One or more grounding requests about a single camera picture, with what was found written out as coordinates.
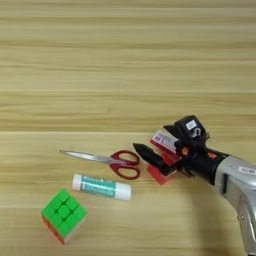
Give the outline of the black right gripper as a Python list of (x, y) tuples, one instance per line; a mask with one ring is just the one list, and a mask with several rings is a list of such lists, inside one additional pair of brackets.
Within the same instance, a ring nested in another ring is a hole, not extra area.
[[(178, 124), (165, 125), (164, 129), (176, 138), (182, 137), (182, 132)], [(176, 150), (177, 155), (181, 157), (176, 162), (177, 167), (171, 167), (148, 146), (134, 143), (133, 147), (143, 160), (158, 168), (161, 174), (171, 174), (178, 169), (184, 171), (188, 176), (199, 175), (211, 185), (215, 184), (218, 166), (228, 157), (226, 153), (207, 147), (193, 151), (191, 148), (183, 146)]]

